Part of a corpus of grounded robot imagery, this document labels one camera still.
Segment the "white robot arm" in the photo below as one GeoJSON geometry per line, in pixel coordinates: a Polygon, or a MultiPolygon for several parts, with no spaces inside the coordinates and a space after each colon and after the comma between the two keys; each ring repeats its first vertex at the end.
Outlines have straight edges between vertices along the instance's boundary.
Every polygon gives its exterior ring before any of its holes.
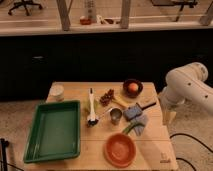
{"type": "Polygon", "coordinates": [[[213,115],[213,87],[205,83],[207,78],[208,69],[200,62],[170,70],[165,76],[166,86],[159,97],[162,109],[171,111],[185,100],[190,100],[213,115]]]}

